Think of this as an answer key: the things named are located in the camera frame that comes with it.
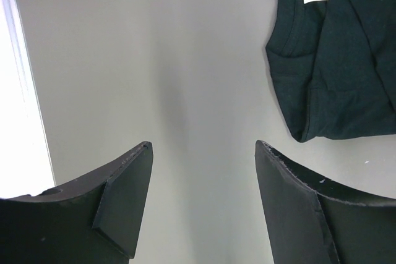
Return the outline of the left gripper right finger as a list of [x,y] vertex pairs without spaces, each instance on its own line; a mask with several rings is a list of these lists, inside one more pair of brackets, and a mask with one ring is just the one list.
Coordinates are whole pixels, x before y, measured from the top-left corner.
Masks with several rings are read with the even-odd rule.
[[274,263],[395,263],[395,199],[340,184],[256,142]]

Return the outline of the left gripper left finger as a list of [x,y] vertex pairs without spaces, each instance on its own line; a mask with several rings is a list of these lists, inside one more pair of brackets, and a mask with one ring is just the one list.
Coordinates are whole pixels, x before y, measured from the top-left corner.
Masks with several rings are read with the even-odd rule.
[[1,262],[128,263],[152,165],[152,144],[145,141],[39,195],[1,200]]

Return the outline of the black t shirt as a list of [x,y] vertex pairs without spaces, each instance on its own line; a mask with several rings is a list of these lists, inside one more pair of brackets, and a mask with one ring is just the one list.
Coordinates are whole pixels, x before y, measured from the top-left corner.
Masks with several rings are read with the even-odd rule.
[[265,50],[297,142],[395,133],[395,0],[278,0]]

